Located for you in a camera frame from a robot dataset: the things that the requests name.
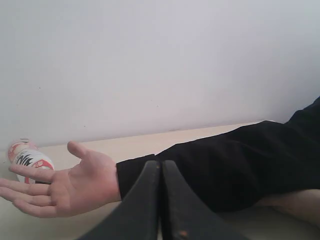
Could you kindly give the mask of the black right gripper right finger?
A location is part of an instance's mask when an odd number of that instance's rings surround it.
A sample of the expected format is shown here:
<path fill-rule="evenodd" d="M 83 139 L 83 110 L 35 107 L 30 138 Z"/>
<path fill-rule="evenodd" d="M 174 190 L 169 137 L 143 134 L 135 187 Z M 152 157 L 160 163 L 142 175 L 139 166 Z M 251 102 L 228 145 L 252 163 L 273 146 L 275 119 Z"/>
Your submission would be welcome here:
<path fill-rule="evenodd" d="M 190 188 L 172 160 L 162 163 L 164 240 L 246 240 L 212 212 Z"/>

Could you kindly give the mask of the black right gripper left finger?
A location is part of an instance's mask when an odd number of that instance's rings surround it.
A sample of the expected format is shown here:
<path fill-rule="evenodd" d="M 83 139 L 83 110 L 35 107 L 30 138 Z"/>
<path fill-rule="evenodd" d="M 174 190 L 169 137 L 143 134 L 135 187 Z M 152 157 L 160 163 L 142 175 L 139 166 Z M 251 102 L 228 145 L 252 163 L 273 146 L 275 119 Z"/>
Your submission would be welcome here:
<path fill-rule="evenodd" d="M 158 188 L 160 164 L 144 168 L 122 202 L 81 240 L 156 240 L 158 237 Z"/>

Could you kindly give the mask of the person's open bare hand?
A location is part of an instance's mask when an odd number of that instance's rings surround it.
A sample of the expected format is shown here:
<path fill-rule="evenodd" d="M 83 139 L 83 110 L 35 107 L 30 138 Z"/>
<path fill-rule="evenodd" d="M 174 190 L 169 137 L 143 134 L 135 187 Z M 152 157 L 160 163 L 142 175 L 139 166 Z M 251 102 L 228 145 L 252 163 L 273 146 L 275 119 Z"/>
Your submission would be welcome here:
<path fill-rule="evenodd" d="M 121 200 L 116 163 L 109 156 L 74 141 L 67 149 L 80 159 L 79 164 L 64 170 L 13 164 L 11 172 L 37 183 L 2 178 L 0 196 L 38 218 L 72 217 Z"/>

